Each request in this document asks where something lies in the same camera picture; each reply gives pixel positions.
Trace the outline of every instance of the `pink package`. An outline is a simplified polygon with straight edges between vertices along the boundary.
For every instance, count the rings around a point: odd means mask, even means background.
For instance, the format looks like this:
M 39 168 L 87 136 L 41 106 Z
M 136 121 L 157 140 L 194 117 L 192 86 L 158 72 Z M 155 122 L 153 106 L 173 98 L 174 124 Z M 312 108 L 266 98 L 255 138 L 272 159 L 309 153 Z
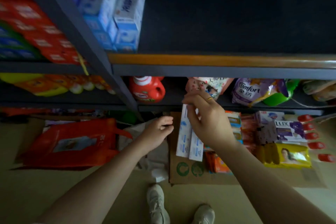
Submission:
M 190 77 L 185 90 L 204 90 L 209 93 L 213 99 L 217 99 L 229 87 L 234 78 L 225 77 Z

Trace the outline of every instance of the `beige floor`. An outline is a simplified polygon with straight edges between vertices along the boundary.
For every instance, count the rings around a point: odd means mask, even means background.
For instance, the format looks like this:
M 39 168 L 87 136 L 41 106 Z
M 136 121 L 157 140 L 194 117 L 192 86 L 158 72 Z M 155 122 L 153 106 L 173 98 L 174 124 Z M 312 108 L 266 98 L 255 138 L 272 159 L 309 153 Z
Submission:
M 19 146 L 24 125 L 0 124 L 0 223 L 32 223 L 44 209 L 94 169 L 73 171 L 8 171 Z M 336 220 L 336 164 L 320 168 L 329 189 L 297 189 Z M 153 181 L 134 171 L 104 223 L 149 223 L 146 190 Z M 171 223 L 190 223 L 197 206 L 208 203 L 216 223 L 261 223 L 239 186 L 174 185 L 162 182 Z

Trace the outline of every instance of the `sneaker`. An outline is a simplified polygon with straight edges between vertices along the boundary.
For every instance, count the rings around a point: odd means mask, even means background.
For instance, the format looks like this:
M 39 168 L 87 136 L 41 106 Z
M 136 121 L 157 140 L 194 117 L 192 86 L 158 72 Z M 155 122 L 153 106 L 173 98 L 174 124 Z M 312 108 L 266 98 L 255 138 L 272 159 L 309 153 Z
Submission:
M 164 208 L 165 196 L 160 185 L 155 184 L 147 191 L 151 224 L 170 224 L 168 212 Z
M 201 205 L 196 210 L 192 224 L 213 224 L 215 211 L 209 205 Z

